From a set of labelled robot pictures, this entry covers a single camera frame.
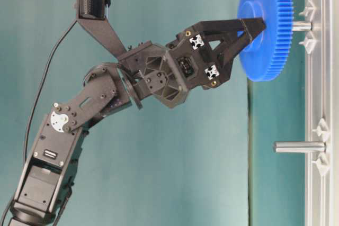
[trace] black cable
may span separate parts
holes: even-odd
[[[57,43],[54,45],[50,55],[49,55],[49,58],[47,60],[47,63],[46,63],[46,66],[44,68],[44,71],[43,71],[43,75],[42,75],[42,79],[41,79],[41,82],[40,82],[40,85],[39,85],[39,88],[38,88],[38,92],[37,92],[37,95],[35,96],[35,100],[34,100],[34,103],[33,103],[33,107],[32,107],[32,110],[31,110],[31,114],[28,118],[28,123],[27,123],[27,127],[26,127],[26,133],[25,133],[25,141],[24,141],[24,144],[23,144],[23,164],[25,165],[26,163],[26,160],[27,160],[27,145],[28,145],[28,136],[30,134],[30,129],[31,129],[31,124],[32,124],[32,119],[33,119],[33,116],[34,116],[34,112],[35,112],[35,108],[37,107],[37,103],[38,103],[38,100],[39,100],[39,97],[40,97],[40,94],[41,94],[41,90],[42,90],[42,87],[44,85],[44,82],[46,80],[46,76],[47,76],[47,73],[48,73],[48,69],[49,69],[49,66],[51,64],[51,61],[52,61],[52,58],[54,56],[54,53],[55,51],[57,50],[57,48],[59,47],[59,45],[61,44],[61,42],[63,41],[63,39],[66,37],[66,35],[70,32],[70,30],[73,28],[73,26],[75,25],[77,21],[76,20],[73,20],[73,22],[71,23],[71,25],[68,27],[68,29],[66,30],[66,32],[63,33],[63,35],[60,37],[60,39],[57,41]]]
[[[67,187],[68,187],[67,195],[66,195],[66,197],[65,197],[65,199],[64,199],[64,201],[63,201],[63,204],[61,205],[61,208],[60,208],[60,210],[59,210],[58,216],[56,217],[56,219],[55,219],[55,221],[54,221],[54,223],[53,223],[53,226],[57,226],[57,225],[58,225],[59,220],[60,220],[60,218],[61,218],[61,216],[62,216],[62,214],[63,214],[63,212],[64,212],[64,210],[65,210],[65,208],[66,208],[66,205],[67,205],[67,203],[68,203],[68,201],[69,201],[69,198],[72,196],[72,193],[73,193],[73,192],[72,192],[72,187],[71,187],[71,185],[68,185]]]
[[[47,63],[45,65],[45,68],[44,68],[44,71],[43,71],[43,75],[42,75],[42,78],[41,78],[41,81],[40,81],[40,85],[39,85],[39,88],[38,88],[38,92],[37,92],[37,94],[35,96],[33,107],[32,107],[32,110],[31,110],[31,114],[30,114],[30,116],[28,118],[28,123],[27,123],[27,127],[26,127],[25,141],[24,141],[24,144],[23,144],[23,167],[25,166],[25,163],[26,163],[26,160],[27,160],[28,137],[29,137],[29,134],[30,134],[30,129],[31,129],[31,124],[32,124],[33,116],[34,116],[35,109],[36,109],[37,104],[38,104],[38,100],[39,100],[39,97],[40,97],[40,94],[41,94],[44,82],[46,81],[46,76],[47,76],[47,73],[48,73],[48,70],[49,70],[49,66],[51,64],[51,61],[52,61],[52,58],[54,56],[55,51],[57,50],[57,48],[59,47],[59,45],[61,44],[63,39],[66,37],[66,35],[74,27],[76,22],[77,22],[77,20],[73,20],[72,21],[70,26],[67,28],[67,30],[62,34],[60,39],[54,45],[54,47],[53,47],[53,49],[52,49],[52,51],[51,51],[51,53],[50,53],[50,55],[48,57]],[[11,197],[10,201],[8,202],[6,208],[5,208],[5,210],[4,210],[4,212],[3,212],[2,216],[1,216],[0,226],[4,226],[5,218],[6,218],[7,214],[8,214],[8,211],[10,210],[10,207],[11,207],[11,204],[12,204],[13,200],[14,200],[14,194]]]
[[[0,221],[0,225],[1,225],[1,226],[4,226],[4,222],[5,222],[7,213],[8,213],[8,211],[10,210],[10,207],[11,207],[11,204],[12,204],[12,202],[13,202],[13,199],[14,199],[14,194],[13,194],[13,196],[11,197],[10,201],[8,202],[8,204],[7,204],[6,208],[5,208],[5,211],[3,212],[2,216],[1,216],[1,221]]]

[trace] metal bar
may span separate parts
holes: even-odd
[[[276,153],[325,152],[325,144],[321,141],[276,142],[273,149]]]
[[[295,32],[309,32],[312,30],[312,23],[308,21],[294,21],[292,30]]]

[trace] black robotic arm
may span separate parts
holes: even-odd
[[[76,21],[118,62],[93,67],[83,90],[67,103],[54,103],[44,117],[11,203],[10,226],[57,224],[89,128],[129,107],[130,97],[139,108],[150,95],[173,108],[197,86],[220,86],[230,79],[233,59],[265,29],[260,17],[199,22],[166,46],[148,41],[127,51],[105,16],[109,5],[110,0],[77,0]],[[212,41],[219,41],[214,49]]]

